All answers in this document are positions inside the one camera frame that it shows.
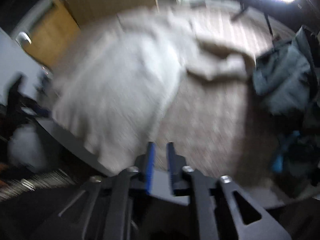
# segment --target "silver bolt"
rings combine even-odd
[[[222,181],[222,183],[230,183],[232,181],[231,177],[228,175],[224,175],[220,177],[220,180]]]
[[[129,171],[129,172],[139,172],[139,169],[136,166],[131,166],[131,167],[127,168],[127,171]]]
[[[182,170],[184,172],[193,172],[194,171],[193,168],[191,168],[190,166],[183,166]]]
[[[102,181],[102,177],[99,175],[90,177],[90,181],[94,183],[100,183]]]

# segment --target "triangular cutout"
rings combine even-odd
[[[237,191],[233,192],[235,200],[238,204],[242,221],[245,225],[249,225],[262,218],[261,214],[256,211]]]

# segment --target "black object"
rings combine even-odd
[[[193,171],[186,166],[184,157],[175,154],[173,143],[168,143],[167,152],[173,193],[190,195],[190,239],[291,239],[228,176],[223,176],[222,180],[213,179],[198,170]],[[92,177],[32,234],[31,239],[135,239],[133,205],[137,199],[140,209],[143,203],[147,205],[144,197],[150,192],[154,154],[155,144],[150,142],[146,154],[136,159],[135,166],[115,177]]]

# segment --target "white wall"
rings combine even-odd
[[[6,105],[7,86],[18,72],[25,74],[26,81],[21,91],[35,98],[35,86],[40,84],[38,76],[41,65],[29,57],[23,49],[0,28],[0,102]]]

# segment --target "screw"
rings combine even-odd
[[[190,166],[183,166],[182,170],[184,172],[193,172],[194,171],[193,168],[191,168]]]
[[[231,177],[228,175],[221,176],[220,180],[222,181],[222,183],[225,184],[230,183],[232,181]]]
[[[127,168],[127,171],[129,171],[129,172],[139,172],[139,169],[136,166],[131,166],[131,167]]]
[[[100,183],[102,181],[102,177],[99,175],[90,177],[91,182]]]

